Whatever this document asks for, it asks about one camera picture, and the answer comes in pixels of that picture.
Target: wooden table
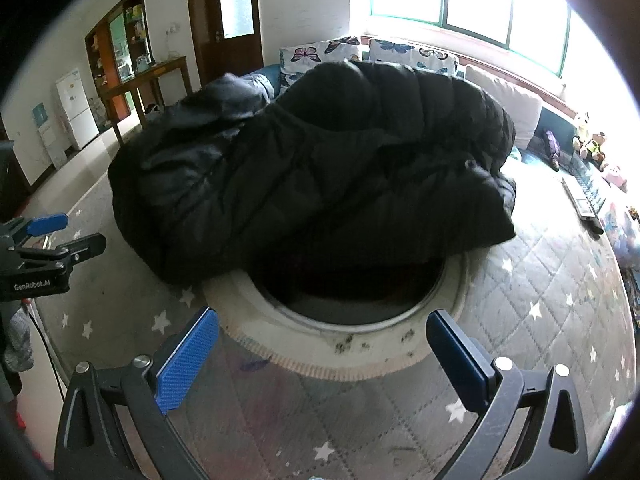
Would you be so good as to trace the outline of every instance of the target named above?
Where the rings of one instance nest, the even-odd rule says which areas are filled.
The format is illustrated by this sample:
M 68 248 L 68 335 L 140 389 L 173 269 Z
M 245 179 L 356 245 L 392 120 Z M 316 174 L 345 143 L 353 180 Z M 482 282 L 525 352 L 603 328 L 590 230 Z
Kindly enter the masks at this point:
M 157 63 L 149 67 L 144 72 L 137 73 L 131 79 L 123 81 L 119 85 L 100 91 L 100 99 L 104 104 L 104 108 L 107 110 L 107 118 L 111 121 L 111 126 L 113 126 L 113 131 L 116 134 L 120 146 L 124 146 L 124 143 L 122 142 L 122 136 L 118 129 L 118 117 L 115 115 L 114 108 L 111 106 L 109 101 L 118 95 L 131 92 L 133 104 L 136 107 L 136 112 L 140 118 L 140 124 L 142 124 L 143 128 L 146 128 L 145 111 L 143 110 L 142 103 L 140 102 L 138 87 L 144 83 L 149 83 L 158 104 L 164 107 L 164 99 L 162 98 L 162 91 L 158 83 L 158 78 L 173 70 L 180 70 L 180 73 L 182 74 L 182 82 L 184 83 L 184 89 L 186 90 L 187 95 L 193 93 L 193 90 L 191 89 L 191 80 L 189 79 L 189 72 L 187 70 L 186 56 Z

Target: white cushion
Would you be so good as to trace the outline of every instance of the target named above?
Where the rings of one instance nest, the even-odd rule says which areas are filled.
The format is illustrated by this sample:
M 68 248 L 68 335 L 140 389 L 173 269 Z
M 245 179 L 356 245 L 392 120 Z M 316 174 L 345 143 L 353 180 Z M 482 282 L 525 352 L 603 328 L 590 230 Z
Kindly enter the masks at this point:
M 542 97 L 474 65 L 466 66 L 465 79 L 477 84 L 502 105 L 516 128 L 516 147 L 526 149 L 540 120 Z
M 280 93 L 300 79 L 305 72 L 323 61 L 359 60 L 359 48 L 360 40 L 356 36 L 282 47 L 280 49 Z
M 451 75 L 456 75 L 458 70 L 458 56 L 450 52 L 406 41 L 395 43 L 382 38 L 372 38 L 369 42 L 369 60 L 401 63 Z

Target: window frame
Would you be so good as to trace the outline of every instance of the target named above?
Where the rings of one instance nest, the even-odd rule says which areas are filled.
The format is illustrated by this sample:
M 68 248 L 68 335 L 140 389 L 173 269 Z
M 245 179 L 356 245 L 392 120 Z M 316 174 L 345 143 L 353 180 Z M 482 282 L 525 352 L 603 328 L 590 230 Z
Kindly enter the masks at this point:
M 531 59 L 529 56 L 526 56 L 524 54 L 519 53 L 516 50 L 512 50 L 510 48 L 510 43 L 511 43 L 511 29 L 513 26 L 513 0 L 511 0 L 511 9 L 510 9 L 510 13 L 509 13 L 509 26 L 507 29 L 507 40 L 505 43 L 502 43 L 500 41 L 496 41 L 493 38 L 489 38 L 487 36 L 484 36 L 482 34 L 478 34 L 477 32 L 474 32 L 472 30 L 468 30 L 466 28 L 461 28 L 461 27 L 456 27 L 455 25 L 451 25 L 449 23 L 447 23 L 447 17 L 448 17 L 448 13 L 449 13 L 449 0 L 440 0 L 440 19 L 438 22 L 430 22 L 428 20 L 419 20 L 417 18 L 406 18 L 403 16 L 391 16 L 389 14 L 376 14 L 373 12 L 373 0 L 369 1 L 369 15 L 370 16 L 383 16 L 386 18 L 395 18 L 398 20 L 409 20 L 410 22 L 417 22 L 417 23 L 426 23 L 427 25 L 433 25 L 435 27 L 439 27 L 439 28 L 443 28 L 445 30 L 452 30 L 453 32 L 457 32 L 459 34 L 464 34 L 465 36 L 469 36 L 471 38 L 475 38 L 476 40 L 480 40 L 480 41 L 484 41 L 485 43 L 490 43 L 492 45 L 498 46 L 500 48 L 503 48 L 505 50 L 508 50 L 509 52 L 513 52 L 514 54 L 517 54 L 518 56 L 521 56 L 525 59 L 528 59 L 530 62 L 535 63 L 538 66 L 541 66 L 542 68 L 544 68 L 545 70 L 547 70 L 548 72 L 551 72 L 552 74 L 555 74 L 556 76 L 558 76 L 559 78 L 562 78 L 562 70 L 564 70 L 564 62 L 566 60 L 566 51 L 567 48 L 569 46 L 569 32 L 571 29 L 571 15 L 572 15 L 572 9 L 569 6 L 569 4 L 566 4 L 566 9 L 567 9 L 567 13 L 566 13 L 566 28 L 564 31 L 564 43 L 562 45 L 562 57 L 560 59 L 560 68 L 558 69 L 557 72 L 554 72 L 552 69 L 550 69 L 548 66 L 543 65 L 540 62 L 537 62 L 534 59 Z

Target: window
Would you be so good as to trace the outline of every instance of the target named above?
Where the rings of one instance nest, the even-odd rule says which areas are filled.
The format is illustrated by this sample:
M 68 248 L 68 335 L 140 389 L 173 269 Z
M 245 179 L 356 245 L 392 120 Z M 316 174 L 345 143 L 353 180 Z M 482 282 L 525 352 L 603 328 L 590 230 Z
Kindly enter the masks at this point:
M 571 19 L 565 0 L 371 0 L 370 13 L 455 30 L 562 73 Z

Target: white refrigerator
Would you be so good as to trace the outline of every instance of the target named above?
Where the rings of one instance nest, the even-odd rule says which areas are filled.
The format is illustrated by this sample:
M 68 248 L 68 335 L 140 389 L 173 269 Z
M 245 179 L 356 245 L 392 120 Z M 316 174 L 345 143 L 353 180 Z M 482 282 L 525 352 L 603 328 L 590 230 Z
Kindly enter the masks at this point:
M 60 96 L 62 121 L 69 134 L 69 140 L 76 150 L 82 150 L 99 132 L 84 94 L 80 71 L 76 68 L 58 79 L 56 89 Z

